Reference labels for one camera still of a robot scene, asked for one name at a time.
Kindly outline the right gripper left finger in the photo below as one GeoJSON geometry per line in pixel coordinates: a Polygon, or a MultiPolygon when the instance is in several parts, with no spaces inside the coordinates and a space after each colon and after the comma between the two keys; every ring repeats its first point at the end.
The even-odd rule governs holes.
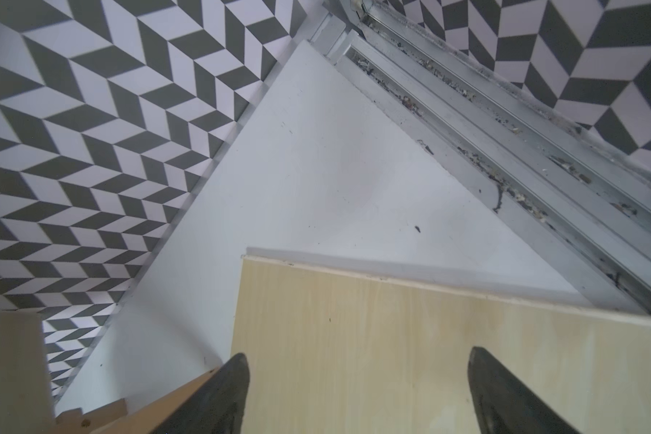
{"type": "Polygon", "coordinates": [[[152,433],[240,433],[249,386],[248,359],[235,354],[152,433]]]}

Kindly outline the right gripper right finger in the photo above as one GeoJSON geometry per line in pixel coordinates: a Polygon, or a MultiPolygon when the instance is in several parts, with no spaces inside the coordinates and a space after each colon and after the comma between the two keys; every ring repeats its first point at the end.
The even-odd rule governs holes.
{"type": "Polygon", "coordinates": [[[577,431],[484,347],[470,351],[468,385],[482,434],[577,431]]]}

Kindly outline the wooden easel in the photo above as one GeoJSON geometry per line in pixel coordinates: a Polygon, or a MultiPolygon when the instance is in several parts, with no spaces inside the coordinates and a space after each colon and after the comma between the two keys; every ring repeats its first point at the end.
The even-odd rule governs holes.
{"type": "Polygon", "coordinates": [[[83,413],[81,409],[67,410],[56,418],[50,433],[151,433],[179,410],[217,371],[218,368],[215,368],[200,375],[132,414],[128,413],[125,399],[88,413],[83,413]]]}

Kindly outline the plywood board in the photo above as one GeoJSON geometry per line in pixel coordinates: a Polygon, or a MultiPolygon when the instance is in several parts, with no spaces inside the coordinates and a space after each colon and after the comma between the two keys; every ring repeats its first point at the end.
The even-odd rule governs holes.
{"type": "Polygon", "coordinates": [[[48,433],[54,423],[41,318],[0,311],[0,433],[48,433]]]}
{"type": "Polygon", "coordinates": [[[475,433],[473,347],[583,433],[651,433],[651,316],[247,257],[246,433],[475,433]]]}

